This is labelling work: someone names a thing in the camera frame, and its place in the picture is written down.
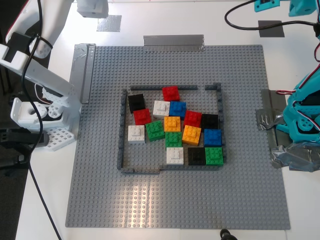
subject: table surface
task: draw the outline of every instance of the table surface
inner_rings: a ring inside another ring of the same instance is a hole
[[[97,32],[97,19],[82,18],[72,4],[64,30],[51,53],[49,69],[69,80],[75,44],[98,46],[143,46],[144,35],[204,35],[205,45],[262,45],[269,89],[292,89],[317,63],[314,48],[319,42],[313,28],[284,27],[284,38],[260,38],[258,31],[229,27],[224,14],[239,2],[110,3],[110,15],[122,15],[120,32]],[[241,26],[257,26],[258,20],[290,21],[289,2],[260,13],[253,4],[233,12],[229,20]],[[315,13],[295,20],[315,22]],[[219,240],[220,230],[66,228],[66,213],[76,143],[56,152],[37,149],[31,159],[42,195],[63,240]],[[320,171],[314,173],[282,169],[291,230],[230,230],[239,240],[319,239],[318,200]],[[56,240],[57,237],[28,175],[16,240]]]

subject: orange lego brick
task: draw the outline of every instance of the orange lego brick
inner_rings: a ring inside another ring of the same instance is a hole
[[[198,146],[200,140],[201,128],[195,126],[186,125],[184,128],[182,142],[184,144],[190,144]]]
[[[165,116],[164,117],[164,131],[165,132],[180,132],[181,123],[179,116]]]

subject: green lego brick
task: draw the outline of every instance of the green lego brick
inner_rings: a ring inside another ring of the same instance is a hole
[[[154,121],[145,125],[150,142],[155,140],[164,139],[165,131],[161,121]]]
[[[205,164],[222,166],[224,164],[222,148],[206,147],[205,148]]]
[[[182,147],[182,133],[166,132],[165,133],[165,149],[167,148],[181,148]]]

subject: red lego brick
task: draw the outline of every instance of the red lego brick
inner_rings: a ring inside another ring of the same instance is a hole
[[[178,86],[167,86],[162,88],[163,99],[166,102],[170,101],[180,101]]]
[[[149,109],[133,111],[135,125],[145,125],[151,123]]]
[[[184,117],[184,122],[183,122],[183,127],[186,125],[196,127],[196,128],[201,128],[201,112],[195,112],[195,111],[189,111],[187,110],[185,112],[185,117]]]

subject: black cable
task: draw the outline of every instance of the black cable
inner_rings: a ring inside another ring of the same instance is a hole
[[[2,78],[2,72],[0,69],[0,84],[2,88],[2,95],[4,96],[6,94],[5,85],[4,85],[4,79]]]
[[[9,77],[9,70],[8,68],[4,68],[4,73],[5,73],[5,78],[6,78],[6,84],[8,85],[8,92],[9,93],[12,93],[13,92],[13,89],[12,89],[12,86],[11,86],[11,82],[10,82],[10,77]]]
[[[41,34],[42,34],[42,28],[43,28],[43,13],[42,13],[41,0],[37,0],[37,3],[38,3],[38,9],[39,9],[39,33],[38,33],[38,36],[41,36]],[[31,167],[31,154],[32,154],[32,152],[35,150],[37,144],[39,143],[39,141],[40,141],[40,139],[41,139],[41,136],[42,136],[42,133],[43,133],[43,130],[44,130],[44,125],[43,125],[43,122],[42,122],[42,119],[41,119],[41,115],[40,115],[40,113],[39,113],[39,111],[38,111],[35,103],[32,101],[32,99],[31,99],[31,97],[30,97],[30,95],[29,95],[29,93],[28,93],[28,91],[27,91],[27,88],[26,88],[26,85],[25,85],[25,78],[26,78],[26,73],[27,73],[28,67],[29,67],[29,65],[30,65],[30,63],[31,63],[31,60],[32,60],[33,56],[35,55],[35,52],[36,52],[37,47],[38,47],[38,45],[39,45],[39,41],[40,41],[40,38],[37,37],[37,38],[35,39],[35,43],[34,43],[34,46],[33,46],[32,51],[31,51],[31,53],[30,53],[30,56],[29,56],[28,60],[26,61],[25,66],[24,66],[23,71],[22,71],[22,74],[21,74],[21,86],[22,86],[22,90],[23,90],[24,94],[26,95],[27,99],[29,100],[29,102],[31,103],[31,105],[32,105],[32,107],[33,107],[33,109],[34,109],[34,111],[35,111],[35,113],[36,113],[36,116],[38,117],[39,125],[40,125],[39,135],[38,135],[36,144],[34,144],[34,145],[32,146],[32,148],[31,148],[31,150],[30,150],[29,159],[28,159],[28,168],[29,168],[29,171],[30,171],[32,180],[33,180],[33,182],[34,182],[35,188],[36,188],[36,190],[37,190],[37,192],[38,192],[38,194],[39,194],[39,197],[40,197],[40,199],[41,199],[41,202],[42,202],[42,204],[43,204],[43,206],[44,206],[44,209],[45,209],[45,211],[46,211],[46,214],[48,215],[48,217],[49,217],[49,219],[50,219],[50,222],[51,222],[51,224],[52,224],[52,227],[53,227],[53,229],[54,229],[54,231],[55,231],[55,234],[56,234],[56,236],[58,237],[59,240],[62,240],[61,237],[60,237],[60,235],[59,235],[59,232],[58,232],[58,230],[57,230],[57,227],[56,227],[56,225],[55,225],[55,223],[54,223],[54,220],[53,220],[52,217],[51,217],[51,214],[50,214],[49,209],[48,209],[48,207],[47,207],[47,205],[46,205],[46,202],[45,202],[45,200],[44,200],[44,198],[43,198],[43,196],[42,196],[42,194],[41,194],[41,191],[40,191],[40,188],[39,188],[39,186],[38,186],[36,177],[35,177],[35,175],[34,175],[34,172],[33,172],[33,170],[32,170],[32,167]]]
[[[224,15],[224,20],[225,22],[235,28],[235,29],[239,29],[239,30],[247,30],[247,31],[255,31],[255,30],[265,30],[265,29],[271,29],[271,28],[275,28],[275,27],[280,27],[280,26],[285,26],[285,25],[291,25],[291,24],[302,24],[302,25],[309,25],[309,26],[314,26],[316,25],[315,23],[313,22],[308,22],[308,21],[285,21],[285,22],[281,22],[281,23],[277,23],[277,24],[272,24],[272,25],[269,25],[269,26],[257,26],[257,27],[244,27],[244,26],[237,26],[237,25],[234,25],[233,23],[229,22],[228,20],[228,15],[233,12],[234,10],[238,9],[238,8],[241,8],[245,5],[248,5],[248,4],[251,4],[251,3],[254,3],[255,1],[259,1],[259,0],[250,0],[250,1],[247,1],[247,2],[244,2],[244,3],[241,3],[240,5],[237,5],[233,8],[231,8],[229,11],[226,12],[226,14]]]

